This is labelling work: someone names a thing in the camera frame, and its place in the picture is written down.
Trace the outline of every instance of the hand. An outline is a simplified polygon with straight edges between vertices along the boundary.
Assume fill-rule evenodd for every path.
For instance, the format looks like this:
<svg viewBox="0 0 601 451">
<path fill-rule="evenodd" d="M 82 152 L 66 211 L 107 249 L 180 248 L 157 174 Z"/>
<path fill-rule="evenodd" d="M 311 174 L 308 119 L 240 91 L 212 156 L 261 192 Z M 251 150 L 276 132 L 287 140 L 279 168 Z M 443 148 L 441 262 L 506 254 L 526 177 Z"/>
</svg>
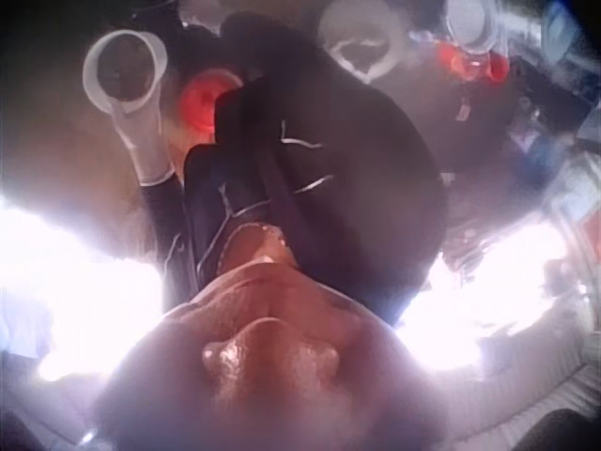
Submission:
<svg viewBox="0 0 601 451">
<path fill-rule="evenodd" d="M 120 101 L 109 100 L 113 125 L 130 152 L 138 181 L 143 186 L 162 183 L 174 174 L 162 137 L 160 99 L 161 86 L 158 85 L 148 102 L 130 113 L 125 112 Z"/>
</svg>

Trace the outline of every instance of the person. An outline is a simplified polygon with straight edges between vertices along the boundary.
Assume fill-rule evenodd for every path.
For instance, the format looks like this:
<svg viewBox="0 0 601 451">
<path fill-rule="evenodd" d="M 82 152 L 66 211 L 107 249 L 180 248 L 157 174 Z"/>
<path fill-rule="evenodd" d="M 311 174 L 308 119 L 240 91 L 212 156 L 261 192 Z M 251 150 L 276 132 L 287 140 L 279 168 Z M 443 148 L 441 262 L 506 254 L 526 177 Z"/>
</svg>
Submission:
<svg viewBox="0 0 601 451">
<path fill-rule="evenodd" d="M 97 401 L 118 450 L 412 450 L 435 388 L 393 329 L 445 231 L 439 171 L 386 96 L 312 41 L 231 16 L 245 85 L 183 186 L 156 115 L 113 119 L 153 220 L 167 312 Z"/>
</svg>

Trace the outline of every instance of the skin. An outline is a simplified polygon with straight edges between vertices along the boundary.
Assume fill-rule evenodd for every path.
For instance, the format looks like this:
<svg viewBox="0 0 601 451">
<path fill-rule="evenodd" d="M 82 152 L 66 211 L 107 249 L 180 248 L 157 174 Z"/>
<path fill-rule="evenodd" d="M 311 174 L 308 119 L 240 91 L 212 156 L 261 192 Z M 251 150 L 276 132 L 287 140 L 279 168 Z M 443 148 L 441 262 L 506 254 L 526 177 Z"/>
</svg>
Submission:
<svg viewBox="0 0 601 451">
<path fill-rule="evenodd" d="M 125 421 L 163 415 L 148 421 L 164 430 L 169 420 L 186 423 L 198 433 L 190 449 L 398 450 L 436 440 L 435 392 L 394 332 L 297 271 L 274 236 L 243 228 L 233 237 L 225 267 L 243 256 L 264 262 L 224 273 L 170 312 L 164 323 L 185 337 L 155 331 L 133 352 L 100 401 L 100 423 L 116 412 Z M 122 391 L 147 377 L 157 381 L 144 400 Z M 153 428 L 128 429 L 135 443 Z"/>
</svg>

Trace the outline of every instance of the red cap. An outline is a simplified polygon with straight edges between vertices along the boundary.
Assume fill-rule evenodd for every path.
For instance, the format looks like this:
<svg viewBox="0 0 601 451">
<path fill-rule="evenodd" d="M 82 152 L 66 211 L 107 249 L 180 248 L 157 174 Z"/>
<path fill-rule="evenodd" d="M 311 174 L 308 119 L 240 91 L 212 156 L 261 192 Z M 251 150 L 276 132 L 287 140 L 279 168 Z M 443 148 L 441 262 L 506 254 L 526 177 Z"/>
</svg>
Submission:
<svg viewBox="0 0 601 451">
<path fill-rule="evenodd" d="M 242 86 L 238 76 L 225 69 L 209 69 L 195 75 L 179 97 L 182 119 L 201 133 L 215 133 L 215 102 Z"/>
</svg>

